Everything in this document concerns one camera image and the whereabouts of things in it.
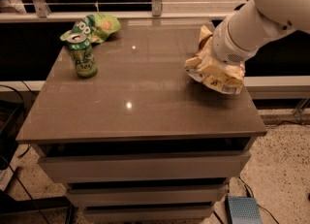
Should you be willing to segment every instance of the drawer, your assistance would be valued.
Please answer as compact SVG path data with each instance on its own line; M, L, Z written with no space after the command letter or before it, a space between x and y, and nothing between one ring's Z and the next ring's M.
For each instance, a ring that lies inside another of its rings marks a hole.
M211 206L177 208L124 208L85 210L83 216L91 223L141 222L175 219L201 219L213 212Z
M250 158L243 152L42 157L39 165L54 181L81 183L238 176Z
M87 208L217 202L226 193L226 185L187 185L69 190L67 198L75 207Z

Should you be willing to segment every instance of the green soda can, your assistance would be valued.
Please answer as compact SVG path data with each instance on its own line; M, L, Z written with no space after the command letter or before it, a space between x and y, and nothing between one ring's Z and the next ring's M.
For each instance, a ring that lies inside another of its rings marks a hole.
M77 74L82 78L95 76L97 65L87 36L83 33L71 34L67 38L67 47L75 63Z

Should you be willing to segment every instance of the can top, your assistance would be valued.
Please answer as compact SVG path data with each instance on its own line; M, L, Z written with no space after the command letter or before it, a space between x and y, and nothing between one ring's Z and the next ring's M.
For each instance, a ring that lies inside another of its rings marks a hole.
M67 42L71 44L79 44L84 42L87 39L87 36L82 33L71 34L67 38Z

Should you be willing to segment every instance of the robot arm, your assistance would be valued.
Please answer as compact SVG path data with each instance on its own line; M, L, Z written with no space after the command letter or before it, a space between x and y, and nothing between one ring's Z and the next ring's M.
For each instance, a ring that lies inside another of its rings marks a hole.
M310 33L310 0L250 0L215 29L211 53L239 65L296 30Z

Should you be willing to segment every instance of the brown tabletop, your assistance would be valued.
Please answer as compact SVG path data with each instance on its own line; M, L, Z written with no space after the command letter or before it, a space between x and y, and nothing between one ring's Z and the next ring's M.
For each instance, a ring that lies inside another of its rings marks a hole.
M94 46L98 74L80 79L63 48L17 140L20 144L262 136L246 88L223 95L194 82L184 61L207 19L130 19Z

